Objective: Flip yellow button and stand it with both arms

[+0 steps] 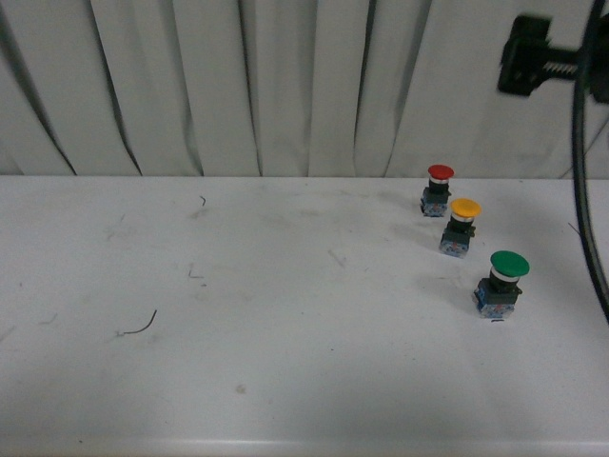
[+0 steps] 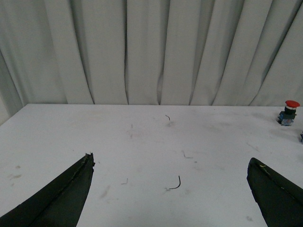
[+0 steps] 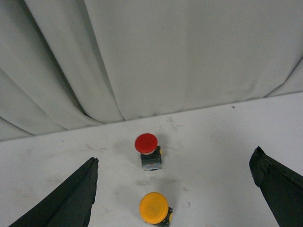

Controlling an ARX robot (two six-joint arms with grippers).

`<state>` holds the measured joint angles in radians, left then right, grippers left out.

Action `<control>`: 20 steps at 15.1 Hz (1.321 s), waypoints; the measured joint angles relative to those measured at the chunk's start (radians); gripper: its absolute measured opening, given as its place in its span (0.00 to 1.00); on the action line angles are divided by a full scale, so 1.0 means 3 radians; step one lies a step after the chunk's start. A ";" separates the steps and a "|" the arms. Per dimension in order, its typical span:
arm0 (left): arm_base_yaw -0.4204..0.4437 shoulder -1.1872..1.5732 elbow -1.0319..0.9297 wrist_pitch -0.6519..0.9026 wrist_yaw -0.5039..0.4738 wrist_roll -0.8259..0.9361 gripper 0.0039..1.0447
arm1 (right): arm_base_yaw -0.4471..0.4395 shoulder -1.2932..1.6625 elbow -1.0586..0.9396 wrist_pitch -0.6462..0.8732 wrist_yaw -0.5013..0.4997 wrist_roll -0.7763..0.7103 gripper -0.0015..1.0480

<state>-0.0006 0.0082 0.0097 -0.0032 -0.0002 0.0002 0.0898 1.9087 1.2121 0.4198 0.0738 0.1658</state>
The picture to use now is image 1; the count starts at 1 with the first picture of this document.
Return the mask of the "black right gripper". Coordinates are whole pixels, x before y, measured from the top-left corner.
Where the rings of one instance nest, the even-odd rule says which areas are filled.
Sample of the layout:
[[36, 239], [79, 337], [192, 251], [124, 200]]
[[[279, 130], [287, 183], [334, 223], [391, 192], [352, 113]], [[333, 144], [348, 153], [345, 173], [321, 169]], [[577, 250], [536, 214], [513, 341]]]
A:
[[[556, 48], [550, 44], [547, 17], [519, 15], [513, 22], [501, 55], [498, 81], [500, 92], [528, 97], [550, 79], [574, 81], [578, 75], [581, 50]], [[599, 20], [587, 80], [594, 100], [608, 102], [608, 17]]]

